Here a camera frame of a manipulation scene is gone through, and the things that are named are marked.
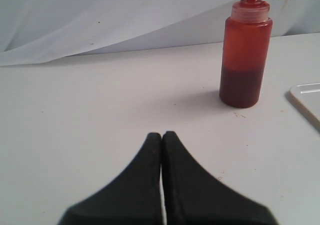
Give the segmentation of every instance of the white tabletop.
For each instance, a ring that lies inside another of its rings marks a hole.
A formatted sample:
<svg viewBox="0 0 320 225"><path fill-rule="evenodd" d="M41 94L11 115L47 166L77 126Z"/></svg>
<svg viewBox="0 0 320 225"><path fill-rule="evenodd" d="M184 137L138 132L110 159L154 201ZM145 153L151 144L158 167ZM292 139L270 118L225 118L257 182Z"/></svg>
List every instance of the white tabletop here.
<svg viewBox="0 0 320 225"><path fill-rule="evenodd" d="M320 33L272 38L248 109L219 100L221 43L0 67L0 224L56 224L167 130L281 225L320 224L320 134L285 97L319 82L319 47Z"/></svg>

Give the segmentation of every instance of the white fabric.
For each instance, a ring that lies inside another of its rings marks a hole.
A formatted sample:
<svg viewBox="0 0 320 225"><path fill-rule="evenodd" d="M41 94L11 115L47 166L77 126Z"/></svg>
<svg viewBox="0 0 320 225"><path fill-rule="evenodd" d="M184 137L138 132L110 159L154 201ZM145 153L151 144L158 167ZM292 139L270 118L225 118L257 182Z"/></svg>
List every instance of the white fabric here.
<svg viewBox="0 0 320 225"><path fill-rule="evenodd" d="M204 34L196 25L193 37L212 38L195 38L197 43L220 42L221 28L234 1L237 0L0 0L0 65L43 63L142 35L148 40L153 31L176 23L183 26L208 11L214 21L211 33ZM320 32L320 0L288 0L284 9L285 0L266 1L271 4L273 36ZM135 50L135 46L127 48L130 49Z"/></svg>

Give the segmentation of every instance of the plastic bottle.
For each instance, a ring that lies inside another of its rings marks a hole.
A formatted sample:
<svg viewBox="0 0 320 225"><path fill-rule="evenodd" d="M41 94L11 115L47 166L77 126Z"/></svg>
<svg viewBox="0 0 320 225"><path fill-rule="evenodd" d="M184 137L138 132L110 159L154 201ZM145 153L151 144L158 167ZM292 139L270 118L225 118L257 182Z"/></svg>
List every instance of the plastic bottle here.
<svg viewBox="0 0 320 225"><path fill-rule="evenodd" d="M262 0L233 4L225 21L220 98L232 107L258 102L273 21L270 5Z"/></svg>

